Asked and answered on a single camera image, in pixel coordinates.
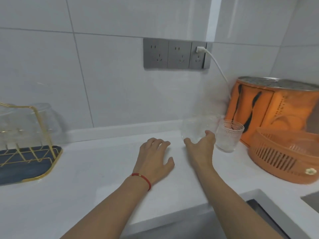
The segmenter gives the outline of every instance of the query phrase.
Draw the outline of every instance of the white cable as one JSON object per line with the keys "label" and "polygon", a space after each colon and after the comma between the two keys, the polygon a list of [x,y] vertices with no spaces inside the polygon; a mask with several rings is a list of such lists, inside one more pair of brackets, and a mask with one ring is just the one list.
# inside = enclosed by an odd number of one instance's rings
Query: white cable
{"label": "white cable", "polygon": [[225,75],[224,75],[224,72],[221,70],[221,67],[220,67],[219,64],[217,63],[217,60],[214,58],[214,56],[213,56],[205,47],[197,47],[197,48],[196,48],[196,52],[197,52],[197,53],[203,53],[203,52],[204,52],[204,53],[209,54],[209,55],[212,57],[213,61],[214,61],[215,64],[217,65],[217,67],[218,67],[218,69],[219,69],[221,75],[223,76],[224,80],[225,80],[226,83],[227,83],[228,96],[229,96],[229,99],[230,99],[230,98],[231,98],[231,95],[230,95],[229,83],[228,83],[228,80],[226,79],[226,77],[225,77]]}

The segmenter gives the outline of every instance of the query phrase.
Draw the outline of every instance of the orange plastic basket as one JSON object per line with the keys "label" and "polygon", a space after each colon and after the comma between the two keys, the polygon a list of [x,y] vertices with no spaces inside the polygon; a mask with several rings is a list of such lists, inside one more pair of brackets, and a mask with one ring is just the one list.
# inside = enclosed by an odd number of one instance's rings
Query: orange plastic basket
{"label": "orange plastic basket", "polygon": [[268,173],[297,184],[319,178],[319,135],[301,131],[257,128],[250,158]]}

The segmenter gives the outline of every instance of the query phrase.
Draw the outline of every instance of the red bracelet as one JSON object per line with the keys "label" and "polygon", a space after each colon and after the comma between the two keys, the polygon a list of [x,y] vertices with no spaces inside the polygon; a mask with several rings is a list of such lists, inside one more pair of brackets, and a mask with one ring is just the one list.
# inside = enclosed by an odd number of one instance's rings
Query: red bracelet
{"label": "red bracelet", "polygon": [[150,181],[144,176],[144,175],[141,175],[139,173],[132,173],[130,176],[139,176],[139,177],[142,177],[143,179],[145,179],[145,181],[148,183],[148,191],[150,191],[150,189],[152,188],[152,185],[150,183]]}

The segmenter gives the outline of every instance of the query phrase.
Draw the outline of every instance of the dark blue tray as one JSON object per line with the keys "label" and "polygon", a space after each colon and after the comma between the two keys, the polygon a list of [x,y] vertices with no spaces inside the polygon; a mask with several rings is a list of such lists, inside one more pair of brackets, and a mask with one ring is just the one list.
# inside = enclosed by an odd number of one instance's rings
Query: dark blue tray
{"label": "dark blue tray", "polygon": [[0,185],[27,182],[46,176],[62,154],[62,148],[49,146],[0,151]]}

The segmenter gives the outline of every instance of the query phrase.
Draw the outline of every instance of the white countertop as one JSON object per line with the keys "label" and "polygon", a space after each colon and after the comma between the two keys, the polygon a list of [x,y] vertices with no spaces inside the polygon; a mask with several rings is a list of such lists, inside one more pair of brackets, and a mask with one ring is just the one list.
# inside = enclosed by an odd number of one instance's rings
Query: white countertop
{"label": "white countertop", "polygon": [[[172,156],[175,168],[154,185],[133,213],[124,233],[210,211],[188,164],[179,131],[82,141],[63,146],[60,160],[43,179],[0,187],[1,238],[60,238],[130,175],[139,146],[150,137],[171,142],[166,159]],[[244,199],[252,199],[262,191],[310,238],[319,238],[319,213],[300,199],[319,191],[319,181],[298,185],[278,179],[255,165],[241,143],[231,154],[215,148],[213,164]],[[285,222],[276,222],[284,230],[287,227]]]}

